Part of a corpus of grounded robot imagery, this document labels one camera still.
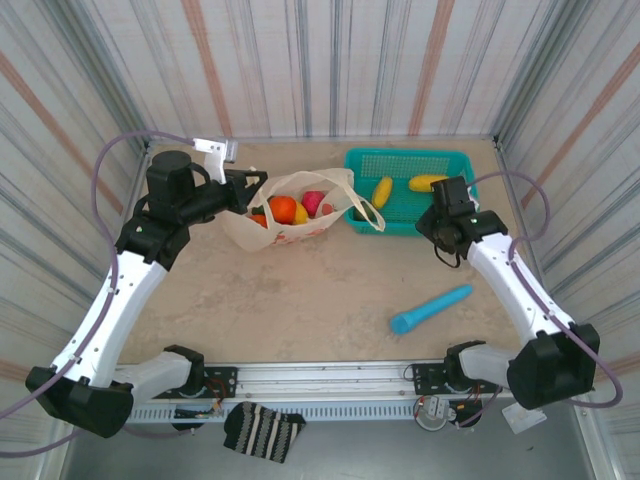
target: white tote bag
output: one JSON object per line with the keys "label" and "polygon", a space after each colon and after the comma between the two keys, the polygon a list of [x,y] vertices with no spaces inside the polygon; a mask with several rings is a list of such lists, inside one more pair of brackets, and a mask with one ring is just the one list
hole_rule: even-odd
{"label": "white tote bag", "polygon": [[[283,225],[273,219],[267,199],[273,195],[287,195],[300,201],[305,192],[319,190],[326,196],[318,207],[316,218],[302,225]],[[344,212],[355,206],[367,218],[361,205],[364,201],[376,217],[376,223],[367,221],[377,231],[382,232],[385,222],[375,208],[353,190],[353,171],[346,168],[330,168],[313,172],[296,172],[291,175],[267,180],[249,204],[249,210],[262,205],[267,217],[267,227],[259,225],[244,215],[222,212],[218,215],[226,234],[241,248],[248,252],[256,252],[269,245],[292,243],[304,238],[313,237],[324,232]],[[334,211],[322,215],[322,206],[330,204]]]}

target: blue cylinder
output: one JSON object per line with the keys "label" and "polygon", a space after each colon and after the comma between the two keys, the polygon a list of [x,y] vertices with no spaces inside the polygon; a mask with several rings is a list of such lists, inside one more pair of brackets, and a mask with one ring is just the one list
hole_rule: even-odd
{"label": "blue cylinder", "polygon": [[393,333],[396,335],[409,333],[426,319],[464,300],[471,295],[471,292],[471,285],[462,285],[413,310],[399,313],[391,319],[391,330],[393,330]]}

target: striped wall panel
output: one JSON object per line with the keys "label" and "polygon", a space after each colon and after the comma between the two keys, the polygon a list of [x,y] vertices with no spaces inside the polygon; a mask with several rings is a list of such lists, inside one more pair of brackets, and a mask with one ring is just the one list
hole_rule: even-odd
{"label": "striped wall panel", "polygon": [[[548,234],[533,245],[551,293],[595,325],[625,397],[602,412],[623,470],[640,478],[640,2],[591,1],[523,121],[507,161],[549,194]],[[531,231],[543,205],[516,183]],[[597,396],[612,395],[599,376]]]}
{"label": "striped wall panel", "polygon": [[71,8],[149,127],[488,134],[560,0],[153,0]]}
{"label": "striped wall panel", "polygon": [[[106,270],[93,226],[95,157],[121,128],[88,71],[37,2],[0,8],[0,405],[26,393],[75,331]],[[102,169],[99,204],[120,224],[137,150],[116,147]],[[38,404],[0,422],[0,450],[35,448],[51,419]],[[0,459],[0,478],[35,478],[38,459]]]}

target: beige surface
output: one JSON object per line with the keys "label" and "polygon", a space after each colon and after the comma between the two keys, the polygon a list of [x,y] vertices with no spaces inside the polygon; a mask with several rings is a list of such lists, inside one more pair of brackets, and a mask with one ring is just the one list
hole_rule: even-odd
{"label": "beige surface", "polygon": [[[241,145],[237,168],[271,176],[342,166],[363,143]],[[460,150],[476,175],[498,169],[489,141],[401,141],[369,145]],[[509,229],[515,221],[504,184],[478,185],[481,205]],[[138,363],[178,343],[208,362],[341,361],[441,357],[447,347],[488,340],[517,348],[518,338],[484,279],[464,263],[442,265],[418,237],[358,235],[340,220],[326,233],[247,254],[214,221],[191,229],[191,242],[154,292],[121,362]],[[454,287],[474,293],[413,332],[395,336],[390,318]]]}

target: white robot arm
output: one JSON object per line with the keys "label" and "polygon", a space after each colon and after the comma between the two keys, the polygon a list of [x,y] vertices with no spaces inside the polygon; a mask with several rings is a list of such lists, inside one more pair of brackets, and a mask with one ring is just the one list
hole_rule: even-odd
{"label": "white robot arm", "polygon": [[[148,362],[116,371],[138,315],[189,242],[189,227],[209,222],[224,210],[246,213],[267,179],[265,172],[223,169],[235,155],[232,143],[200,139],[194,143],[206,152],[206,168],[181,151],[153,158],[146,175],[149,193],[136,204],[116,242],[118,278],[112,303],[84,351],[76,356],[111,291],[111,271],[78,331],[51,366],[34,367],[29,373],[25,383],[33,392],[74,361],[38,397],[51,416],[107,438],[122,428],[134,405],[169,389],[185,394],[202,389],[204,357],[176,345]],[[204,177],[203,184],[195,185],[194,171]]]}
{"label": "white robot arm", "polygon": [[597,353],[600,339],[595,329],[575,324],[555,305],[517,252],[509,259],[513,240],[507,227],[492,211],[476,212],[463,177],[434,182],[432,188],[434,204],[416,229],[434,244],[439,258],[438,250],[444,250],[458,260],[467,259],[482,274],[511,317],[523,347],[509,352],[478,341],[452,347],[445,358],[449,384],[485,380],[511,390],[527,409],[590,391],[595,362],[550,320],[512,264],[560,324]]}

